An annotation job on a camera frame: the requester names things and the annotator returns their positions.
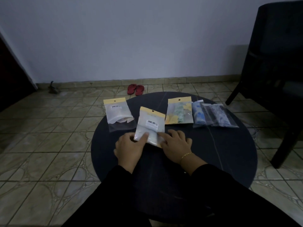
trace door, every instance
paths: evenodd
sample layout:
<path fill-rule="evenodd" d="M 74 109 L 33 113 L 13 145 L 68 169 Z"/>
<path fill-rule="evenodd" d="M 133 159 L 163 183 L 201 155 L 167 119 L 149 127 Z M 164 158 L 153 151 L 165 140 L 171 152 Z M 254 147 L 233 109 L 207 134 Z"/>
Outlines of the door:
<path fill-rule="evenodd" d="M 0 111 L 36 91 L 0 38 Z"/>

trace gold bracelet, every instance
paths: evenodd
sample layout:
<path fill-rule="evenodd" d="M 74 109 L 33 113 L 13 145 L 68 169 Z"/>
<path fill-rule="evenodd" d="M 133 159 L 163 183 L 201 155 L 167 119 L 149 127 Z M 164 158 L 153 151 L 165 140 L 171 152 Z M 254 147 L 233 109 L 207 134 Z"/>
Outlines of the gold bracelet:
<path fill-rule="evenodd" d="M 183 159 L 185 156 L 189 155 L 189 154 L 192 154 L 192 152 L 186 153 L 185 155 L 182 156 L 182 158 L 181 158 L 181 160 L 180 160 L 180 164 L 181 164 L 182 159 Z"/>

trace flip-flop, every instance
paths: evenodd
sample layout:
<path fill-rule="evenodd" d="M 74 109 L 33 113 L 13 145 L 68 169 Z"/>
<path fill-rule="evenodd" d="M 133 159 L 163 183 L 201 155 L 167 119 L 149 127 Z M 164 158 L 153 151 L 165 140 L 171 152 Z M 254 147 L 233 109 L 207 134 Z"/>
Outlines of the flip-flop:
<path fill-rule="evenodd" d="M 144 86 L 143 85 L 138 85 L 136 88 L 136 96 L 140 96 L 143 94 L 144 91 Z"/>
<path fill-rule="evenodd" d="M 127 94 L 128 95 L 134 94 L 134 91 L 136 90 L 136 87 L 137 87 L 136 84 L 129 85 L 129 87 L 127 88 Z"/>

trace barcode label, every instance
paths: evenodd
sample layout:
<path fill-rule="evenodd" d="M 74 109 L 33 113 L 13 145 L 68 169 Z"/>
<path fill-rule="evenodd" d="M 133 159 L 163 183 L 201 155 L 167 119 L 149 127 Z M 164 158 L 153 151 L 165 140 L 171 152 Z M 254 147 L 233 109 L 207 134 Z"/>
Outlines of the barcode label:
<path fill-rule="evenodd" d="M 121 106 L 118 106 L 118 105 L 115 105 L 115 106 L 112 106 L 112 109 L 114 108 L 122 108 Z"/>
<path fill-rule="evenodd" d="M 153 121 L 150 121 L 150 120 L 147 120 L 145 125 L 152 126 L 152 127 L 155 127 L 156 129 L 158 129 L 158 124 Z"/>

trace table top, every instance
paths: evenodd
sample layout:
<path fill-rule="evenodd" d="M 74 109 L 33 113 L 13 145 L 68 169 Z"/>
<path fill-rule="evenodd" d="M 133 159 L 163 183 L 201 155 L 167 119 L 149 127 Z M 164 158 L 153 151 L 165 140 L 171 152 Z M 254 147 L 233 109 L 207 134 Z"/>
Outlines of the table top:
<path fill-rule="evenodd" d="M 156 92 L 129 99 L 127 104 L 138 122 L 141 106 L 166 114 L 168 99 L 185 96 L 191 96 L 193 102 L 203 99 L 205 103 L 214 103 L 187 93 Z M 193 140 L 193 153 L 230 173 L 235 180 L 248 188 L 257 169 L 257 151 L 248 129 L 234 114 L 230 114 L 239 128 L 193 129 L 192 124 L 173 124 L 165 125 L 165 132 L 168 129 L 182 130 L 186 137 Z M 92 139 L 91 155 L 94 169 L 101 181 L 118 164 L 113 150 L 115 142 L 126 132 L 135 132 L 135 129 L 110 133 L 106 117 L 97 126 Z M 184 223 L 191 212 L 188 208 L 189 179 L 190 176 L 178 164 L 168 160 L 161 148 L 146 144 L 133 172 L 132 205 L 146 213 L 150 219 Z M 201 215 L 211 213 L 208 208 L 201 207 Z"/>

